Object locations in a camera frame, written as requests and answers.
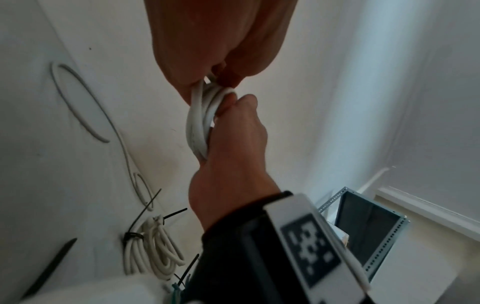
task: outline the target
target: human hand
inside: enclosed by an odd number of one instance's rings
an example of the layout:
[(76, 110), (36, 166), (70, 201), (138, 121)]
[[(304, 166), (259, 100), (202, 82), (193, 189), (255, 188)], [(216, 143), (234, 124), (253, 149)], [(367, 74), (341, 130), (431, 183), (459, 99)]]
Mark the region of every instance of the human hand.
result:
[(267, 174), (267, 130), (257, 115), (257, 98), (224, 100), (209, 136), (208, 159), (190, 183), (188, 198), (204, 230), (257, 199), (280, 192)]
[(275, 58), (297, 0), (144, 0), (153, 53), (190, 104), (210, 71), (224, 87), (263, 71)]

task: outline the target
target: hand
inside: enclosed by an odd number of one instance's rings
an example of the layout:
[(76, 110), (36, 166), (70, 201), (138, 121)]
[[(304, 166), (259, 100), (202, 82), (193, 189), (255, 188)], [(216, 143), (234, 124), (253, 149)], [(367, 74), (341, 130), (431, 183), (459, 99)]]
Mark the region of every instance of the hand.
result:
[(191, 86), (210, 71), (224, 87), (263, 71), (275, 58), (297, 0), (144, 0), (153, 53), (190, 104)]
[(255, 96), (243, 96), (219, 113), (208, 159), (200, 164), (188, 192), (204, 230), (248, 203), (280, 192), (266, 171), (266, 147), (267, 130), (257, 115)]

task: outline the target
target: white cable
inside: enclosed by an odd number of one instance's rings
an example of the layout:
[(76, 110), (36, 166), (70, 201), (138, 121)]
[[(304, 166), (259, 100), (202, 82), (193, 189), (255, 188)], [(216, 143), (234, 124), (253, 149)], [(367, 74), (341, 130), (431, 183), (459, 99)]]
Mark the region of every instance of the white cable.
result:
[[(63, 98), (63, 100), (65, 101), (66, 105), (68, 106), (68, 108), (70, 109), (70, 111), (73, 113), (73, 115), (78, 119), (78, 121), (85, 127), (85, 129), (90, 133), (92, 134), (93, 137), (97, 138), (98, 140), (100, 140), (101, 142), (103, 143), (108, 143), (110, 142), (109, 139), (107, 138), (104, 138), (103, 136), (101, 136), (100, 134), (98, 134), (95, 129), (90, 126), (88, 124), (88, 122), (82, 117), (82, 115), (79, 113), (79, 111), (75, 108), (75, 106), (73, 105), (73, 103), (70, 102), (70, 97), (68, 95), (68, 90), (65, 90), (64, 89), (64, 86), (63, 86), (63, 82), (61, 80), (61, 78), (59, 77), (59, 68), (63, 68), (65, 69), (66, 71), (68, 71), (70, 74), (72, 74), (79, 82), (80, 84), (85, 88), (85, 90), (87, 90), (87, 92), (91, 95), (91, 97), (93, 98), (93, 100), (96, 102), (96, 104), (98, 105), (98, 107), (100, 108), (100, 110), (105, 114), (106, 116), (106, 119), (108, 120), (108, 122), (110, 123), (111, 127), (113, 128), (113, 130), (115, 131), (115, 134), (116, 136), (118, 137), (118, 140), (120, 141), (120, 145), (121, 145), (121, 149), (123, 150), (123, 155), (125, 156), (125, 161), (126, 161), (126, 167), (128, 169), (128, 175), (130, 176), (130, 181), (133, 185), (133, 188), (135, 189), (135, 192), (137, 194), (137, 196), (139, 197), (141, 203), (143, 205), (147, 205), (148, 202), (152, 199), (152, 192), (149, 188), (149, 186), (147, 185), (147, 183), (145, 183), (144, 181), (144, 178), (142, 177), (142, 175), (139, 173), (139, 172), (133, 172), (131, 167), (130, 167), (130, 156), (129, 156), (129, 153), (127, 151), (127, 148), (125, 146), (125, 143), (124, 143), (124, 140), (122, 138), (122, 136), (120, 135), (120, 133), (118, 132), (117, 128), (115, 127), (115, 124), (114, 122), (110, 119), (110, 117), (108, 116), (107, 114), (107, 111), (103, 108), (101, 102), (99, 101), (99, 99), (95, 96), (95, 94), (93, 93), (93, 91), (91, 90), (91, 88), (87, 85), (87, 83), (85, 82), (85, 80), (74, 70), (72, 69), (71, 67), (69, 67), (67, 64), (64, 64), (64, 63), (59, 63), (59, 62), (52, 62), (51, 63), (51, 66), (50, 66), (50, 70), (51, 70), (51, 75), (53, 77), (53, 82), (55, 82), (55, 86), (58, 90), (58, 92), (60, 93), (60, 96)], [(140, 181), (145, 185), (145, 188), (147, 189), (148, 193), (149, 193), (149, 196), (150, 196), (150, 199), (146, 199), (144, 198), (144, 196), (142, 195), (142, 192), (140, 191), (140, 188), (139, 188), (139, 185), (138, 185), (138, 178), (140, 179)], [(151, 206), (148, 207), (148, 210), (149, 211), (153, 211), (154, 207), (153, 207), (153, 204)]]
[(215, 82), (198, 81), (191, 91), (191, 105), (186, 118), (186, 141), (198, 159), (207, 159), (208, 137), (215, 113), (224, 97), (235, 93)]
[(162, 216), (149, 217), (133, 232), (143, 235), (143, 239), (132, 237), (126, 242), (125, 274), (152, 273), (159, 279), (169, 280), (177, 265), (185, 265), (182, 252), (165, 230)]

